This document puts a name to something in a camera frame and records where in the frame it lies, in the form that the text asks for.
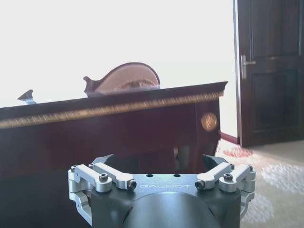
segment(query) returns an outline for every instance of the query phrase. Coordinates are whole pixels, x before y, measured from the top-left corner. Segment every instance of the floor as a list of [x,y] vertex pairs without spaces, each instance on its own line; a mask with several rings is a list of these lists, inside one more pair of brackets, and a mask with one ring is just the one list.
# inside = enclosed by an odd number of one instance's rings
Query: floor
[[304,228],[304,141],[242,149],[221,140],[216,156],[256,170],[256,193],[241,228]]

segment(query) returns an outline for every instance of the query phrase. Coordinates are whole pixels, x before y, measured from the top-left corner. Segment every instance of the door panel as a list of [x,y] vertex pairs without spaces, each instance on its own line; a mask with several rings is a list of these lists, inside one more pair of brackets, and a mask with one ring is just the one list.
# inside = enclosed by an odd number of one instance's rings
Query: door panel
[[299,0],[251,1],[252,58],[298,55],[299,4]]
[[238,1],[242,146],[304,136],[303,2]]
[[252,78],[253,130],[298,127],[297,70],[254,74]]

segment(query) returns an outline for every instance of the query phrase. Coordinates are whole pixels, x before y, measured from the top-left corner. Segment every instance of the white wall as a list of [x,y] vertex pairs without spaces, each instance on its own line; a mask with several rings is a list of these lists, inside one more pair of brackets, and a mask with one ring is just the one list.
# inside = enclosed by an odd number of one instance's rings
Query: white wall
[[85,97],[83,76],[138,61],[162,87],[229,81],[221,127],[237,134],[232,0],[1,1],[0,32],[0,106]]

